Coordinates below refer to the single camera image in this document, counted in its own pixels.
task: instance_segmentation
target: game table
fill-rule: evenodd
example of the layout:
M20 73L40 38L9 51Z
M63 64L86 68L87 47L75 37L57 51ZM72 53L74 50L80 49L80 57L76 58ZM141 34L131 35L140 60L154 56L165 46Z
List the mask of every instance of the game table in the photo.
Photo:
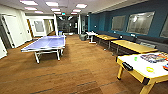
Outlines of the game table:
M118 53L120 47L125 47L127 49L130 49L132 51L135 51L135 52L141 53L141 54L157 51L157 49L143 46L143 45L140 45L140 44L137 44L134 42L127 41L127 40L115 40L115 41L111 41L111 42L118 45L117 53Z
M110 43L111 43L111 40L116 40L117 38L115 37L111 37L111 36L108 36L108 35L96 35L96 37L99 38L99 44L101 43L102 40L104 40L103 42L106 43L108 42L108 49L110 49Z
M90 39L90 42L89 43L96 43L96 42L93 42L93 36L94 35L98 35L94 32L86 32L88 34L88 38L87 39Z
M40 55L45 53L57 53L60 60L63 48L65 48L65 35L44 36L21 49L21 52L34 52L36 61L39 64Z
M149 54L158 55L160 53L118 56L116 59L117 63L120 65L117 76L118 80L121 80L123 70L127 70L132 76L140 81L140 83L144 84L140 94L148 94L155 83L168 80L168 71L163 69L163 66L166 65L168 61L165 60L162 62L150 63L147 60L142 59L142 55Z

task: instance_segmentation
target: ping pong table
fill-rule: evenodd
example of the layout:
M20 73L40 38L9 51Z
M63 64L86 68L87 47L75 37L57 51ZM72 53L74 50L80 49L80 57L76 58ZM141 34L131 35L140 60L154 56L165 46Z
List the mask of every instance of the ping pong table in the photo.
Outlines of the ping pong table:
M63 55L63 48L65 48L65 37L65 35L41 37L37 41L22 48L21 52L34 52L38 64L40 56L44 53L55 52L57 53L58 60L60 60L60 53Z

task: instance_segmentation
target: white ceiling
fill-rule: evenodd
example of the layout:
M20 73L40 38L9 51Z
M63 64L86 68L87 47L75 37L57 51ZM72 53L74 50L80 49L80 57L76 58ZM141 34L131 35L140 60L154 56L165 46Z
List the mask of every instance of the white ceiling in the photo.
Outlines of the white ceiling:
M53 14L51 8L46 5L45 2L57 2L61 12L70 14L73 9L78 9L75 6L77 4L87 4L88 6L79 14L88 14L88 12L99 13L102 11L110 11L119 9L122 7L134 5L137 3L145 2L148 0L34 0L38 5L37 6L28 6L20 2L20 0L0 0L1 5L9 6L15 9L23 10L25 13L34 13L34 11L25 10L24 7L35 7L39 11L43 11L44 14Z

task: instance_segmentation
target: window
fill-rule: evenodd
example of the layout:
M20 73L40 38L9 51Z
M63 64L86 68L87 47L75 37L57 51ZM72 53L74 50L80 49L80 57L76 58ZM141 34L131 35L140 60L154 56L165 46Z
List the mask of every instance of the window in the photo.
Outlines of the window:
M125 16L116 16L112 19L111 30L123 31Z
M127 32L147 35L154 12L132 14L129 17Z
M167 16L166 22L164 24L164 27L162 29L162 32L160 34L160 37L168 38L168 16Z

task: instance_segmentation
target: hardwood floor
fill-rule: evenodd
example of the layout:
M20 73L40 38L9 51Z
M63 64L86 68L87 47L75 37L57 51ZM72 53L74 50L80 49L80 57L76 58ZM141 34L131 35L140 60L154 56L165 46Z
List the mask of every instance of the hardwood floor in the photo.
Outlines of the hardwood floor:
M0 94L139 94L143 85L124 71L117 80L116 57L102 46L66 37L61 60L44 54L40 64L33 52L9 49L0 59ZM167 94L168 82L156 84L150 94Z

